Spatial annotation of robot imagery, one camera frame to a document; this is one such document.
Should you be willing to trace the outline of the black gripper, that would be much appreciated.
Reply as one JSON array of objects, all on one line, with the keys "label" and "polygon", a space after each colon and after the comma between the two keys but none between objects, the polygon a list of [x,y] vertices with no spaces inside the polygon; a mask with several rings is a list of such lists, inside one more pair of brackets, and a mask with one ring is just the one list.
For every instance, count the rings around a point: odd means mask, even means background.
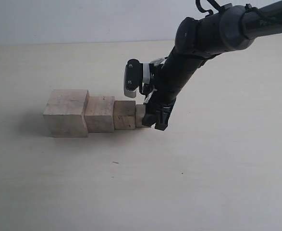
[{"label": "black gripper", "polygon": [[203,58],[200,56],[169,56],[144,64],[144,83],[149,84],[151,93],[144,100],[143,126],[155,126],[155,129],[161,131],[168,127],[172,113],[170,105],[202,65]]}]

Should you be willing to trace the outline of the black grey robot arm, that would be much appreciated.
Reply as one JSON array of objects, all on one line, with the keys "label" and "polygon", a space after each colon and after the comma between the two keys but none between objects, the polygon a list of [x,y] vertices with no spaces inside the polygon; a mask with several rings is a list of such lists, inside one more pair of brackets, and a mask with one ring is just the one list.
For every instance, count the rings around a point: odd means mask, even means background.
[{"label": "black grey robot arm", "polygon": [[247,49],[256,38],[282,33],[282,0],[262,8],[251,4],[215,5],[203,19],[186,17],[174,47],[164,60],[151,63],[151,93],[144,101],[143,126],[165,130],[176,97],[194,72],[223,53]]}]

